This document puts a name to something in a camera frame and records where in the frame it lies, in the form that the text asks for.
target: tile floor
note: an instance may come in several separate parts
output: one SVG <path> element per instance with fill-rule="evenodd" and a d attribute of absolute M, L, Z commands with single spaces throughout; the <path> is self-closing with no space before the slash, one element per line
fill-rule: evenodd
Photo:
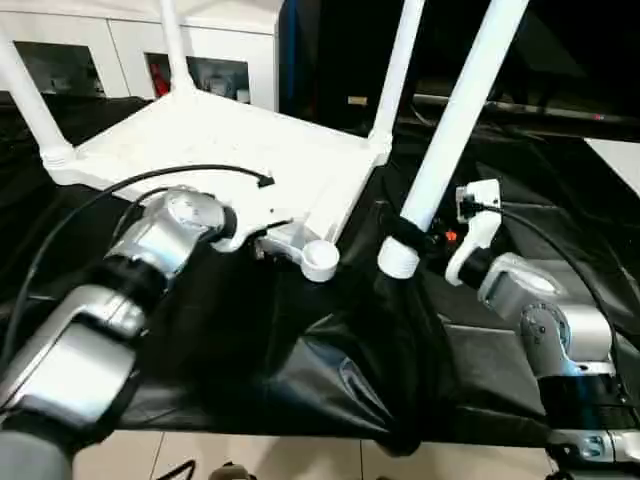
<path fill-rule="evenodd" d="M 193 480 L 207 480 L 227 461 L 259 480 L 544 480 L 551 473 L 544 451 L 533 449 L 425 443 L 393 459 L 370 441 L 116 432 L 80 453 L 75 480 L 153 480 L 189 459 Z"/>

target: white cabinet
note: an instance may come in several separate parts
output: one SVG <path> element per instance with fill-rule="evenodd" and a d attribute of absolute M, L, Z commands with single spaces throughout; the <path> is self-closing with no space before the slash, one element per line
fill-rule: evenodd
<path fill-rule="evenodd" d="M 106 20 L 0 12 L 0 26 L 16 42 L 40 90 L 50 86 L 77 94 L 94 83 L 98 95 L 129 95 Z"/>
<path fill-rule="evenodd" d="M 278 111 L 285 0 L 174 1 L 196 85 Z M 0 25 L 41 91 L 152 99 L 169 82 L 157 0 L 0 0 Z"/>
<path fill-rule="evenodd" d="M 161 26 L 110 20 L 109 27 L 130 93 L 155 98 L 157 92 L 152 76 L 158 72 L 152 71 L 151 65 L 157 69 L 154 58 L 160 58 L 157 54 L 166 54 Z M 184 26 L 182 33 L 185 53 L 190 57 L 190 70 L 199 88 L 226 90 L 226 96 L 231 98 L 248 90 L 249 103 L 277 111 L 278 52 L 275 36 Z M 164 73 L 162 78 L 168 80 L 168 74 L 160 73 Z"/>

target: red object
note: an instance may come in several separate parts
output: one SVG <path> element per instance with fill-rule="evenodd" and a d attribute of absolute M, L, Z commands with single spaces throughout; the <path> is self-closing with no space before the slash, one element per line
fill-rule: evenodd
<path fill-rule="evenodd" d="M 171 89 L 169 87 L 169 83 L 162 77 L 162 73 L 160 72 L 160 67 L 155 63 L 149 65 L 149 70 L 151 70 L 151 80 L 153 81 L 153 87 L 156 90 L 156 96 L 162 97 L 169 93 Z"/>
<path fill-rule="evenodd" d="M 447 233 L 445 233 L 444 236 L 447 237 L 447 241 L 449 243 L 453 243 L 458 239 L 458 234 L 453 230 L 447 230 Z"/>

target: cabinet door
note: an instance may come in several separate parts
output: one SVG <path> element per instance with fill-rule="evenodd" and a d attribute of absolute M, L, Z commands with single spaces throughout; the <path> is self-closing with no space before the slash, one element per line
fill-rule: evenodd
<path fill-rule="evenodd" d="M 109 26 L 132 95 L 151 99 L 162 94 L 169 83 L 162 27 L 117 20 Z M 277 111 L 278 58 L 272 35 L 182 27 L 182 38 L 198 88 Z"/>
<path fill-rule="evenodd" d="M 0 25 L 41 91 L 129 96 L 106 20 L 0 12 Z"/>

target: white plastic stand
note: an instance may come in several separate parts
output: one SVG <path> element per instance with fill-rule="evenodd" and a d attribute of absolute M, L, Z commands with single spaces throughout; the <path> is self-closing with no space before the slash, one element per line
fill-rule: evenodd
<path fill-rule="evenodd" d="M 59 184 L 103 189 L 148 170 L 218 163 L 269 174 L 275 185 L 229 172 L 180 173 L 150 179 L 117 193 L 129 200 L 151 188 L 189 185 L 251 211 L 252 221 L 293 219 L 297 228 L 277 241 L 335 243 L 371 171 L 386 162 L 407 67 L 424 0 L 405 0 L 391 61 L 369 139 L 319 127 L 197 90 L 188 72 L 182 32 L 172 0 L 159 0 L 172 71 L 168 95 L 80 145 L 75 155 L 60 134 L 15 48 L 0 37 L 0 75 L 6 77 L 38 141 L 44 166 Z M 316 281 L 335 260 L 329 249 L 304 250 L 301 265 Z"/>
<path fill-rule="evenodd" d="M 489 5 L 400 213 L 422 231 L 431 225 L 528 3 L 492 0 Z M 378 255 L 380 269 L 397 279 L 411 278 L 419 261 L 413 249 L 391 237 Z"/>
<path fill-rule="evenodd" d="M 191 75 L 189 75 L 187 57 L 182 45 L 182 33 L 176 6 L 173 0 L 160 0 L 160 9 L 162 12 L 162 31 L 164 32 L 164 40 L 169 52 L 171 90 L 194 89 L 196 87 Z"/>
<path fill-rule="evenodd" d="M 14 102 L 38 142 L 45 168 L 72 160 L 75 155 L 73 147 L 62 136 L 15 45 L 1 29 L 0 75 L 9 86 Z"/>
<path fill-rule="evenodd" d="M 396 122 L 404 80 L 407 76 L 413 45 L 420 27 L 424 2 L 425 0 L 405 0 L 402 6 L 400 23 L 396 31 L 380 103 L 378 104 L 373 128 L 369 133 L 371 142 L 391 145 L 393 125 Z M 387 158 L 388 155 L 381 159 L 379 164 L 385 163 Z"/>

